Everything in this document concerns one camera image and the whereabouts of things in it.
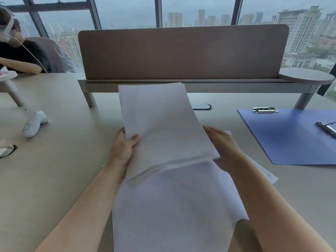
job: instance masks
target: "white cable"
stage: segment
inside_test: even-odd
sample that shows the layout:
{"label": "white cable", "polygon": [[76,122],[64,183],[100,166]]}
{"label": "white cable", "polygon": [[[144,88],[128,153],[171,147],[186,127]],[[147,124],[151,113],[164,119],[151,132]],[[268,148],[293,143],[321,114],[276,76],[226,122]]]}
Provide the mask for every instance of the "white cable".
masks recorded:
{"label": "white cable", "polygon": [[39,62],[39,64],[42,66],[42,69],[44,70],[45,73],[48,73],[47,70],[43,67],[42,63],[15,37],[12,37],[9,35],[9,37],[13,38],[13,39],[16,39],[35,59],[36,61]]}

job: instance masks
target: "hand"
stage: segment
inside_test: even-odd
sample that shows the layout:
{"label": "hand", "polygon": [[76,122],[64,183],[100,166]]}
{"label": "hand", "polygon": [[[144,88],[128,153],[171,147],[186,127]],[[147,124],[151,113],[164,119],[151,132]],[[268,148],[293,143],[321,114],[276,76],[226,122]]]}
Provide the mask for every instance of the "hand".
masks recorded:
{"label": "hand", "polygon": [[140,135],[138,134],[134,135],[130,140],[126,140],[125,129],[121,128],[115,136],[106,165],[121,169],[125,173],[127,163],[133,153],[133,146],[135,146],[139,140]]}
{"label": "hand", "polygon": [[220,159],[215,163],[224,171],[228,171],[239,158],[245,158],[235,139],[227,132],[212,126],[203,126],[212,144],[217,149]]}

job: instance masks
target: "person wearing headset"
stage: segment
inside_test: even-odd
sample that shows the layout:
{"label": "person wearing headset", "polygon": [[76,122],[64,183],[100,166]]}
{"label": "person wearing headset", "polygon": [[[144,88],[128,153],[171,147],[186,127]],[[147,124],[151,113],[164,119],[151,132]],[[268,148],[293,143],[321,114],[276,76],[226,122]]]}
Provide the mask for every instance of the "person wearing headset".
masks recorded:
{"label": "person wearing headset", "polygon": [[[214,127],[203,128],[220,155],[216,164],[233,179],[263,252],[334,252],[241,151],[232,136]],[[35,252],[98,250],[132,148],[139,140],[136,134],[127,141],[125,130],[118,131],[104,168]]]}
{"label": "person wearing headset", "polygon": [[6,66],[8,70],[19,73],[51,72],[46,52],[37,43],[24,38],[17,19],[14,19],[9,33],[11,37],[4,35],[3,31],[11,24],[11,19],[12,13],[7,8],[0,7],[0,69]]}

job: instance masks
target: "left hand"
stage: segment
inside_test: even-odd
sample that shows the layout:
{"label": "left hand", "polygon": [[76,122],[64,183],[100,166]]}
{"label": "left hand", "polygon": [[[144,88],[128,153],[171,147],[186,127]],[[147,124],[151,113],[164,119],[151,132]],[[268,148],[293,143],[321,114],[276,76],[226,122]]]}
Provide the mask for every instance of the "left hand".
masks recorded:
{"label": "left hand", "polygon": [[140,135],[138,134],[134,135],[130,140],[126,140],[125,129],[121,128],[115,136],[106,166],[118,168],[125,172],[127,163],[133,153],[133,146],[135,146],[139,140]]}

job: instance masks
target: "eyeglasses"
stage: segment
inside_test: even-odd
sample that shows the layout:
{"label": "eyeglasses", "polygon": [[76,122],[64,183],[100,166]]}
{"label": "eyeglasses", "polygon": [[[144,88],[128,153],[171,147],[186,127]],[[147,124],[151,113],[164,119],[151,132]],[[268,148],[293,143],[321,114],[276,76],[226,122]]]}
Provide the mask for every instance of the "eyeglasses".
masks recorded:
{"label": "eyeglasses", "polygon": [[0,141],[0,158],[4,158],[12,154],[18,147],[12,145],[9,141],[2,140]]}

